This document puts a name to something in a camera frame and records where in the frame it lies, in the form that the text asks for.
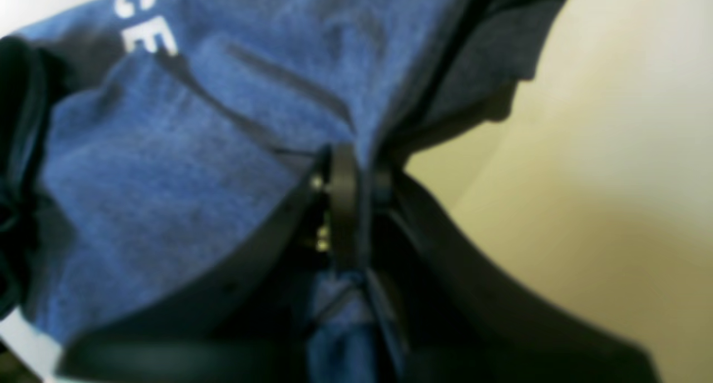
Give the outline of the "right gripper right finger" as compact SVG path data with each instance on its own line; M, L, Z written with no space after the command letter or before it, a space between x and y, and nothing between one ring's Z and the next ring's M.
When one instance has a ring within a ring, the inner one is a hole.
M400 382L658 382L643 350L502 271L402 170L374 178L372 265Z

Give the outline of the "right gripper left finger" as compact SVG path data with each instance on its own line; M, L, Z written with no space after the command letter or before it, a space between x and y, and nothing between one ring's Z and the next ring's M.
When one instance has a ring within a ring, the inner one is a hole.
M353 147L319 150L254 233L160 302L79 336L58 378L81 382L308 382L318 282L358 266Z

